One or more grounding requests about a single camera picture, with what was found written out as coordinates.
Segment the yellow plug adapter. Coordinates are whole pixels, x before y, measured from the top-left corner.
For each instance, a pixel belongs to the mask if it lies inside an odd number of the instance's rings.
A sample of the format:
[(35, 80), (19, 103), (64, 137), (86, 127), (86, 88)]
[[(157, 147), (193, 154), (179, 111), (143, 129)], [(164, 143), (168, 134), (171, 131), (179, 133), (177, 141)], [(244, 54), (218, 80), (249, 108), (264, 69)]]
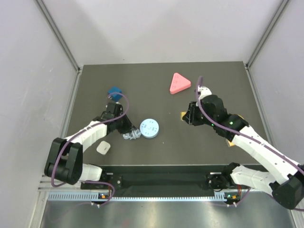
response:
[(187, 112), (181, 112), (181, 113), (180, 113), (180, 120), (181, 120), (181, 121), (183, 121), (183, 117), (185, 116), (186, 113), (187, 113)]

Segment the light blue round socket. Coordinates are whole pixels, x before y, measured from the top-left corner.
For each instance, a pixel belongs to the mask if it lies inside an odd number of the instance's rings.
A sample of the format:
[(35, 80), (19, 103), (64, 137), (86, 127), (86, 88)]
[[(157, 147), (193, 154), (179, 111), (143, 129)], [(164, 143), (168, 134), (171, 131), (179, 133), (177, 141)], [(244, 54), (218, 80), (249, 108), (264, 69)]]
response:
[(151, 139), (158, 135), (159, 124), (156, 120), (148, 118), (141, 122), (140, 124), (141, 135), (145, 138)]

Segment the white square charger plug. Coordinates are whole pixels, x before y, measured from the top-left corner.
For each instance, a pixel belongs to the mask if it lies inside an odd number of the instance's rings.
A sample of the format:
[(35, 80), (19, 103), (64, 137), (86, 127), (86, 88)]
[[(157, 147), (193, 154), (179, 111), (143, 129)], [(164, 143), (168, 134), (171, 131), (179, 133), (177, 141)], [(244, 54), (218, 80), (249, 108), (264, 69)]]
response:
[(101, 141), (99, 143), (99, 145), (97, 146), (96, 151), (101, 155), (106, 155), (107, 152), (110, 150), (110, 148), (111, 148), (111, 145), (108, 142)]

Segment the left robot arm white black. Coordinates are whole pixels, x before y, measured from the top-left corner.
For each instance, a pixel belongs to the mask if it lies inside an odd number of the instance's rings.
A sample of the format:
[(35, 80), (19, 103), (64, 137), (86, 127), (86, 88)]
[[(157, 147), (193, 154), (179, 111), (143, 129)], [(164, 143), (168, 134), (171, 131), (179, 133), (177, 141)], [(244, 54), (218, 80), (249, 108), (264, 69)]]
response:
[(108, 103), (101, 116), (94, 118), (88, 126), (66, 138), (55, 138), (50, 146), (44, 174), (54, 181), (74, 185), (91, 181), (97, 188), (107, 185), (108, 177), (99, 166), (84, 164), (83, 153), (98, 140), (114, 131), (120, 134), (131, 132), (134, 125), (119, 103)]

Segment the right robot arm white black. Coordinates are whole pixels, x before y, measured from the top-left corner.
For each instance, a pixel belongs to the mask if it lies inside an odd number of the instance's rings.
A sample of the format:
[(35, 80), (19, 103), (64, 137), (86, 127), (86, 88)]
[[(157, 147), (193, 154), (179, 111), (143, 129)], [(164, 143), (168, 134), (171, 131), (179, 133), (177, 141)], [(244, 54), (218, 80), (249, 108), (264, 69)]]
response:
[(285, 157), (264, 140), (249, 123), (237, 114), (230, 114), (217, 95), (207, 95), (189, 103), (182, 117), (188, 125), (208, 125), (219, 136), (244, 150), (266, 171), (258, 171), (232, 162), (219, 175), (208, 175), (213, 189), (245, 185), (262, 191), (286, 209), (297, 210), (304, 198), (304, 167)]

